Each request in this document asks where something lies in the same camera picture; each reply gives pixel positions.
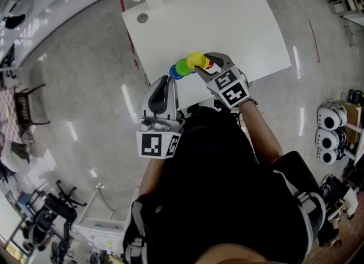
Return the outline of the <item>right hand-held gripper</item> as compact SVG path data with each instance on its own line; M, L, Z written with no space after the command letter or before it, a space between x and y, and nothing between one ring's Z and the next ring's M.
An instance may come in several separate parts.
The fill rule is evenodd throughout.
M221 72L209 73L199 66L195 66L194 71L207 83L207 88L225 106L232 109L251 97L244 75L228 55L218 52L208 52L204 55L214 62L221 69Z

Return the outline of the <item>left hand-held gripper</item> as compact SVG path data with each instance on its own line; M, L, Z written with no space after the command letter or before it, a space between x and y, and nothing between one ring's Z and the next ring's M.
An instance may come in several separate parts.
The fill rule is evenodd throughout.
M177 113L176 119L151 114L164 113L166 108L168 113L177 113L179 98L176 80L164 75L150 85L142 99L140 128L136 132L139 157L168 159L174 156L185 119L180 113Z

